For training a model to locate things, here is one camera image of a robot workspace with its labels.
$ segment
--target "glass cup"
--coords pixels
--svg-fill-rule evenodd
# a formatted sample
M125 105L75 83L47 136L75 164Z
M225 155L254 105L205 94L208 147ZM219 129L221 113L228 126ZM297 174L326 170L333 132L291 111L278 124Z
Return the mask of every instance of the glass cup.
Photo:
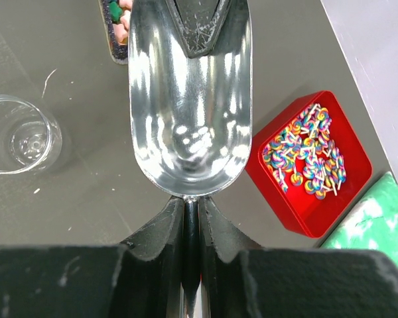
M46 110L0 95L0 174L48 169L62 150L62 133Z

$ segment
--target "metal scoop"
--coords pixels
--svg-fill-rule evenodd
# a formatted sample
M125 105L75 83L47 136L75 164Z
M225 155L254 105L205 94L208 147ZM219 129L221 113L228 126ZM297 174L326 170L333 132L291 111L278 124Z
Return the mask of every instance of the metal scoop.
M186 202L188 317L200 281L197 199L228 187L249 158L251 49L247 0L134 1L128 49L133 147L143 173Z

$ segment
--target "red square container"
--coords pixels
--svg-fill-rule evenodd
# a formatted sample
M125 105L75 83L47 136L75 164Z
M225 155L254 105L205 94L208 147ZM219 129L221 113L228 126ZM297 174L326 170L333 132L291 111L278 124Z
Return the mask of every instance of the red square container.
M332 118L330 139L334 140L340 154L344 156L347 174L338 196L331 192L323 200L307 194L303 185L299 187L290 185L287 193L284 193L262 156L270 140L313 103L319 103L321 107L327 108ZM296 166L298 171L302 171L303 161L297 160ZM318 238L326 233L360 192L370 179L372 168L363 146L334 94L330 91L319 91L295 100L253 137L246 171L286 229Z

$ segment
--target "table surface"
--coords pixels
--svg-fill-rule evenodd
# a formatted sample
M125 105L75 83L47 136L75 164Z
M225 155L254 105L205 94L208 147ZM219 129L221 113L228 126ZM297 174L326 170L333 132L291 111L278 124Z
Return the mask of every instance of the table surface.
M374 182L389 163L320 1L250 0L250 9L254 133L293 99L331 90L371 158ZM0 244L119 242L169 198L136 164L127 68L111 61L104 30L95 0L0 1L0 93L50 109L70 138L59 169L0 176ZM318 244L286 231L245 172L214 199L265 246Z

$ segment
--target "green item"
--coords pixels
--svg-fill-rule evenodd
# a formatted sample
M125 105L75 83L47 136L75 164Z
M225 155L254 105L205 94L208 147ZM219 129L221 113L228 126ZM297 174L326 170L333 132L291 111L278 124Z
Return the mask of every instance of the green item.
M123 14L123 11L119 7L118 3L111 2L109 4L109 12L111 13L112 22L118 24L119 18L121 18L122 14Z
M365 193L321 247L379 250L398 266L398 185L391 172Z

